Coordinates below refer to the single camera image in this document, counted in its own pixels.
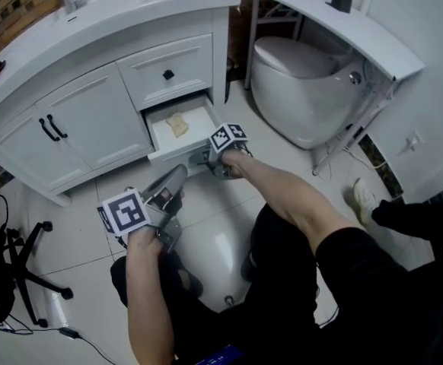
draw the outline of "office chair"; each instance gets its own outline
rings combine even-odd
[[[24,300],[25,308],[29,313],[32,323],[45,329],[48,326],[48,323],[45,319],[36,318],[35,313],[33,312],[32,303],[30,302],[30,297],[27,291],[25,280],[32,281],[33,283],[36,283],[41,287],[45,287],[49,290],[57,292],[58,294],[61,294],[64,300],[72,299],[74,295],[70,288],[57,287],[56,285],[49,283],[43,278],[37,277],[27,270],[27,260],[30,253],[32,252],[33,245],[41,230],[50,232],[53,230],[53,224],[47,221],[43,223],[37,223],[36,226],[33,228],[32,233],[30,233],[25,242],[22,238],[19,238],[20,234],[17,230],[12,230],[8,228],[8,245],[4,247],[3,251],[8,249],[8,251],[10,252],[11,263],[6,264],[8,267],[8,272],[17,284],[18,290],[20,291],[22,299]],[[22,250],[20,251],[20,253],[17,253],[17,250],[15,249],[16,246],[22,246]]]

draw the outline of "cabinet door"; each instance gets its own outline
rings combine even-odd
[[[89,173],[91,168],[67,144],[46,134],[40,119],[43,116],[32,106],[0,129],[3,155],[49,191]]]
[[[48,126],[67,135],[64,141],[93,169],[151,146],[115,63],[71,81],[37,105]]]

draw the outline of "chair wheel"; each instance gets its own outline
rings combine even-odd
[[[71,288],[66,288],[63,292],[61,292],[61,296],[64,300],[70,300],[72,299],[75,295],[72,293]]]
[[[53,223],[52,222],[43,222],[42,228],[47,233],[51,232],[53,230]]]
[[[49,323],[45,319],[39,319],[37,321],[38,321],[39,327],[41,327],[42,329],[47,329],[49,327]]]

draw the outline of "open drawer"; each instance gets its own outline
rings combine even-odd
[[[181,113],[189,126],[178,138],[166,122],[175,113]],[[205,165],[196,165],[190,161],[194,154],[206,149],[209,145],[208,137],[221,123],[206,95],[146,112],[145,121],[155,148],[148,159],[159,175],[180,163],[188,168],[188,176],[208,169]]]

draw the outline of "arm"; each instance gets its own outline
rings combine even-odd
[[[126,262],[129,339],[141,365],[171,364],[174,333],[161,291],[158,256],[162,244],[151,227],[129,235]]]
[[[234,174],[255,186],[277,215],[304,233],[313,254],[334,231],[356,227],[321,193],[295,174],[271,167],[235,150],[223,153],[222,160]]]

